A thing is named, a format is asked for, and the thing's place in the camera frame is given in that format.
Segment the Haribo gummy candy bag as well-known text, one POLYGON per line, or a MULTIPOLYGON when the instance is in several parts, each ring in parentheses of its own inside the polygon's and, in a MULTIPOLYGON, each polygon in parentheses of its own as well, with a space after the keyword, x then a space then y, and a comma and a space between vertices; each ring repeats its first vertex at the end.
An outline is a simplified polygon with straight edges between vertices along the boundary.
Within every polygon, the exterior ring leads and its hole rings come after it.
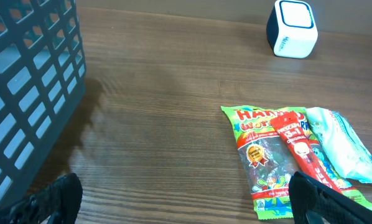
POLYGON ((310 129, 304 107, 279 109, 243 105, 222 107, 233 126, 237 150, 246 171, 254 204, 260 220, 292 217, 288 186, 292 174, 300 170, 284 141, 271 125, 280 114, 295 111, 300 125, 322 169, 340 192, 372 210, 372 203, 333 168, 316 135, 310 129))

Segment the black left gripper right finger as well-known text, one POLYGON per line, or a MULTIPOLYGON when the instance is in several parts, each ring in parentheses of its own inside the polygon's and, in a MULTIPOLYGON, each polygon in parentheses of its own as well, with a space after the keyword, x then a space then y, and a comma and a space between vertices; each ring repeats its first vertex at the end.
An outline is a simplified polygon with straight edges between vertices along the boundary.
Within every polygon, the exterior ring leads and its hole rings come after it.
POLYGON ((303 172, 289 183, 295 224, 372 224, 372 211, 303 172))

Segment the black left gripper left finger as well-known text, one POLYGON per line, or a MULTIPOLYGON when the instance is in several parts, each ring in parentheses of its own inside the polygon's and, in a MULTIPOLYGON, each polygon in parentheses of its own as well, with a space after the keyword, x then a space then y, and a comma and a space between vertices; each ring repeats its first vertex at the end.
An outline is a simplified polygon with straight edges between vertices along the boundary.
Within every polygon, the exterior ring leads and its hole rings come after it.
POLYGON ((70 173, 35 194, 0 210, 0 224, 74 224, 81 206, 83 188, 79 177, 70 173))

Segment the red Nescafe coffee stick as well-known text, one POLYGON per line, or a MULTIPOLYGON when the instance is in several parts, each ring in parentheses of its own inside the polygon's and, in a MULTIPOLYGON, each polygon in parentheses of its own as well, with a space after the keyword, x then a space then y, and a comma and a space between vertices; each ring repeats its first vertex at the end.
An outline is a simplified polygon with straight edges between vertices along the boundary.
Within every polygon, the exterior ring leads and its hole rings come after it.
POLYGON ((341 193, 341 190, 333 183, 320 165, 302 129, 296 112, 291 111, 279 115, 270 120, 270 123, 290 150, 302 172, 336 192, 341 193))

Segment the teal tissue packet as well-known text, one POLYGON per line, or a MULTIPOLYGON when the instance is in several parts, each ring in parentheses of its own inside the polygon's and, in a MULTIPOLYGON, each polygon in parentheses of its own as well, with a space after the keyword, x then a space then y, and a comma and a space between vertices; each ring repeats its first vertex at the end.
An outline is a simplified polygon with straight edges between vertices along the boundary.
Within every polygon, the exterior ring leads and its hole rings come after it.
POLYGON ((311 130, 335 171, 344 179, 372 184, 372 155, 346 118, 325 108, 307 108, 311 130))

